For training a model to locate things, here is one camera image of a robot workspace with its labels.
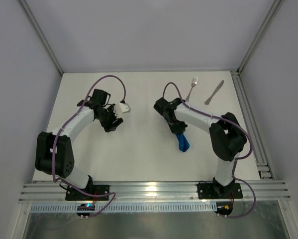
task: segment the metal floor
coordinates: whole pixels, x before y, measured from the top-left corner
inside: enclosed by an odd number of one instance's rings
[[[232,215],[251,207],[235,202]],[[73,220],[74,214],[31,214],[23,239],[288,239],[277,201],[260,201],[249,216],[224,219],[213,212],[102,214]]]

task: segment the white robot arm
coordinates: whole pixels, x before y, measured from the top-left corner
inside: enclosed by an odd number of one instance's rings
[[[122,115],[130,112],[130,107],[125,102],[107,107],[108,94],[105,91],[95,89],[93,96],[85,103],[76,115],[63,129],[57,140],[56,147],[56,175],[65,179],[71,185],[93,194],[92,177],[82,172],[75,166],[72,143],[78,134],[94,120],[99,120],[105,132],[115,131],[123,122]],[[52,174],[52,148],[53,142],[60,127],[52,132],[41,132],[37,138],[36,163],[39,171]]]
[[[231,187],[235,183],[232,176],[234,162],[247,142],[246,136],[237,127],[198,114],[190,110],[191,105],[189,103],[186,103],[186,105],[182,104],[180,98],[176,98],[171,102],[160,98],[156,101],[154,109],[167,121],[173,134],[183,133],[187,127],[186,123],[210,134],[213,151],[218,156],[213,187],[218,197],[225,197],[231,192]],[[226,113],[222,117],[238,124],[232,113]]]

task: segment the knife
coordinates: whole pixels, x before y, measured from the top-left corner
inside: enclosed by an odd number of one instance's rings
[[[213,96],[219,91],[219,89],[224,85],[224,81],[222,80],[218,86],[215,88],[213,94],[204,102],[206,106],[209,105],[210,101],[212,100]]]

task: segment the metal fork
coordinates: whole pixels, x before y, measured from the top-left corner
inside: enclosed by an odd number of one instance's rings
[[[198,77],[194,77],[194,79],[192,80],[192,83],[191,83],[191,90],[190,90],[190,92],[189,92],[187,98],[185,99],[186,102],[189,102],[189,99],[190,99],[190,95],[191,95],[192,89],[193,89],[194,86],[197,85],[197,83],[198,83],[198,79],[199,79]]]

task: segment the cable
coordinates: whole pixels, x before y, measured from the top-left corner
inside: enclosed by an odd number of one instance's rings
[[[57,141],[58,141],[58,138],[61,134],[61,132],[64,130],[64,128],[69,124],[70,121],[72,121],[79,113],[80,111],[83,109],[83,107],[85,106],[85,103],[87,102],[88,100],[88,97],[89,97],[89,94],[91,93],[91,91],[93,90],[93,88],[96,86],[96,84],[98,84],[101,80],[103,80],[104,78],[107,78],[107,77],[113,77],[113,78],[116,78],[117,80],[119,80],[123,86],[123,99],[122,99],[122,102],[124,102],[125,100],[125,96],[126,96],[126,89],[125,89],[125,85],[123,83],[123,81],[117,77],[117,76],[114,76],[114,75],[106,75],[106,76],[102,76],[100,79],[98,79],[89,89],[89,91],[87,92],[86,94],[86,97],[83,101],[83,103],[81,104],[81,106],[79,107],[79,109],[77,110],[76,113],[74,113],[62,126],[61,128],[59,129],[59,131],[57,132],[56,134],[56,137],[54,139],[54,143],[53,143],[53,153],[52,153],[52,176],[53,176],[53,181],[54,183],[56,183],[60,178],[57,178],[56,179],[56,169],[55,169],[55,164],[56,164],[56,145],[57,145]]]
[[[64,189],[65,191],[67,191],[67,188],[65,188],[63,185],[61,185],[62,182],[59,183],[59,187],[61,187],[62,189]]]
[[[110,203],[114,200],[114,198],[115,198],[115,193],[110,193],[110,195],[113,195],[113,197],[111,198],[111,200],[110,200],[110,201],[109,201],[103,208],[101,208],[98,212],[89,215],[88,218],[92,218],[92,217],[95,217],[95,216],[99,215],[102,211],[104,211],[104,210],[109,206],[109,204],[110,204]],[[64,223],[64,224],[62,224],[61,226],[56,227],[56,228],[46,228],[46,227],[43,227],[43,226],[41,226],[41,225],[39,224],[40,219],[38,219],[38,221],[36,222],[35,227],[33,228],[32,232],[31,232],[30,235],[29,235],[29,238],[31,239],[31,238],[33,237],[33,234],[34,234],[34,232],[36,231],[36,228],[37,228],[37,227],[43,228],[44,230],[47,230],[47,231],[55,231],[55,230],[58,230],[58,229],[60,229],[60,228],[63,228],[63,227],[65,227],[65,226],[67,226],[68,224],[72,223],[73,221],[75,221],[75,220],[77,220],[77,219],[78,219],[78,218],[71,219],[71,220],[69,220],[68,222],[66,222],[66,223]]]
[[[230,193],[231,193],[231,195],[232,195],[232,197],[231,197],[231,202],[232,202],[232,205],[234,205],[234,193],[233,193],[233,191],[231,191]]]
[[[87,196],[90,196],[90,197],[93,197],[93,198],[100,198],[100,197],[107,197],[107,196],[110,196],[110,195],[113,195],[113,197],[111,198],[111,200],[101,209],[99,210],[98,212],[92,214],[91,216],[89,216],[89,218],[91,217],[94,217],[96,215],[99,215],[103,210],[105,210],[109,204],[114,200],[115,198],[115,192],[112,192],[112,193],[107,193],[107,194],[102,194],[102,195],[93,195],[93,194],[89,194],[89,193],[86,193],[84,192],[83,190],[77,188],[75,185],[72,185],[70,184],[69,182],[67,182],[65,179],[62,179],[62,178],[56,178],[56,169],[55,169],[55,164],[56,164],[56,146],[57,146],[57,141],[58,141],[58,138],[61,134],[61,132],[64,130],[64,128],[69,124],[70,121],[72,121],[79,113],[80,111],[83,109],[85,103],[87,102],[88,100],[88,97],[90,97],[90,93],[91,91],[93,90],[93,88],[96,86],[96,84],[98,84],[101,80],[103,80],[104,78],[107,78],[107,77],[113,77],[113,78],[116,78],[117,80],[119,80],[123,86],[123,99],[121,102],[124,102],[125,100],[125,96],[126,96],[126,88],[125,88],[125,85],[123,83],[123,81],[117,77],[117,76],[114,76],[114,75],[106,75],[106,76],[103,76],[101,78],[99,78],[89,89],[89,91],[87,92],[86,94],[86,97],[82,103],[82,105],[79,107],[79,109],[77,110],[76,113],[74,113],[62,126],[61,128],[59,129],[59,131],[57,132],[56,134],[56,137],[54,139],[54,143],[53,143],[53,153],[52,153],[52,177],[53,177],[53,181],[56,183],[58,180],[61,180],[61,182],[69,185],[69,186],[72,186],[74,189],[76,189],[78,192],[82,193],[82,194],[85,194]]]
[[[107,105],[109,105],[110,98],[111,98],[111,94],[109,94],[109,98],[107,100],[107,103],[104,105],[104,107],[106,107]]]
[[[93,200],[93,204],[95,204],[98,201],[98,198],[94,198]]]
[[[199,181],[199,183],[201,183],[201,182],[206,183],[206,184],[209,184],[208,182],[203,181],[203,180],[200,180],[200,181]]]
[[[245,183],[245,184],[249,187],[250,191],[252,192],[252,194],[253,194],[253,196],[254,196],[254,202],[253,202],[253,205],[252,205],[251,209],[250,209],[248,212],[246,212],[245,214],[242,214],[242,215],[240,215],[240,216],[226,216],[226,217],[227,217],[227,218],[231,218],[231,219],[238,219],[238,218],[242,218],[242,217],[245,217],[245,216],[249,215],[249,214],[255,209],[255,207],[256,207],[256,195],[255,195],[254,189],[249,185],[249,183],[247,183],[245,180],[242,180],[242,179],[239,179],[239,178],[236,178],[236,177],[235,177],[235,170],[236,170],[237,161],[238,161],[238,160],[241,160],[241,159],[245,159],[245,158],[247,158],[247,157],[248,157],[249,155],[251,155],[252,152],[253,152],[254,144],[253,144],[253,140],[252,140],[251,136],[250,136],[250,135],[249,135],[249,134],[248,134],[248,133],[241,127],[241,126],[239,126],[238,124],[236,124],[236,123],[234,123],[234,122],[232,122],[232,121],[230,121],[230,120],[228,120],[228,119],[225,119],[225,118],[223,118],[223,117],[219,117],[219,116],[212,116],[212,115],[209,115],[209,114],[207,114],[207,113],[205,113],[205,112],[196,110],[196,109],[194,109],[194,108],[188,106],[188,105],[185,103],[185,101],[183,100],[183,98],[182,98],[182,96],[181,96],[181,93],[180,93],[180,90],[179,90],[178,86],[177,86],[174,82],[169,82],[169,83],[166,84],[166,86],[164,87],[164,90],[163,90],[163,94],[162,94],[162,97],[163,97],[163,98],[164,98],[164,95],[165,95],[165,91],[166,91],[166,89],[167,89],[167,87],[168,87],[169,85],[173,85],[173,86],[176,88],[176,90],[177,90],[177,92],[178,92],[178,95],[179,95],[179,98],[180,98],[182,104],[183,104],[186,108],[188,108],[188,109],[190,109],[191,111],[194,111],[194,112],[196,112],[196,113],[198,113],[198,114],[201,114],[201,115],[203,115],[203,116],[210,117],[210,118],[214,118],[214,119],[217,119],[217,120],[222,120],[222,121],[225,121],[225,122],[227,122],[227,123],[230,123],[230,124],[232,124],[233,126],[239,128],[239,129],[245,134],[245,136],[247,137],[247,139],[248,139],[248,141],[249,141],[249,144],[250,144],[249,152],[248,152],[245,156],[243,156],[243,157],[238,157],[238,158],[235,159],[234,166],[233,166],[233,170],[232,170],[232,177],[233,177],[235,180],[237,180],[237,181],[241,181],[241,182]]]
[[[188,105],[185,103],[185,101],[183,100],[183,98],[182,98],[182,96],[181,96],[181,93],[180,93],[180,90],[179,90],[178,86],[177,86],[174,82],[169,82],[169,83],[166,84],[166,86],[164,87],[164,90],[163,90],[163,94],[162,94],[162,97],[163,97],[163,98],[164,98],[164,95],[165,95],[165,90],[167,89],[168,85],[170,85],[170,84],[173,85],[173,86],[176,88],[176,90],[177,90],[177,92],[178,92],[178,94],[179,94],[179,98],[180,98],[182,104],[183,104],[186,108],[188,108],[188,109],[190,109],[191,111],[194,111],[194,112],[196,112],[196,113],[198,113],[198,114],[201,114],[201,115],[203,115],[203,116],[210,117],[210,118],[214,118],[214,119],[217,119],[217,120],[222,120],[222,121],[225,121],[225,122],[227,122],[227,123],[230,123],[231,125],[233,125],[233,126],[237,127],[238,129],[240,129],[240,130],[245,134],[245,136],[247,137],[247,139],[248,139],[248,141],[249,141],[249,144],[250,144],[249,152],[248,152],[245,156],[243,156],[243,157],[238,157],[238,158],[236,158],[236,159],[244,159],[244,158],[247,158],[249,155],[252,154],[252,152],[253,152],[253,148],[254,148],[253,140],[251,139],[250,135],[249,135],[249,134],[248,134],[248,133],[241,127],[241,126],[239,126],[238,124],[234,123],[233,121],[230,121],[230,120],[225,119],[225,118],[223,118],[223,117],[220,117],[220,116],[213,116],[213,115],[207,114],[207,113],[205,113],[205,112],[196,110],[196,109],[194,109],[194,108],[188,106]]]

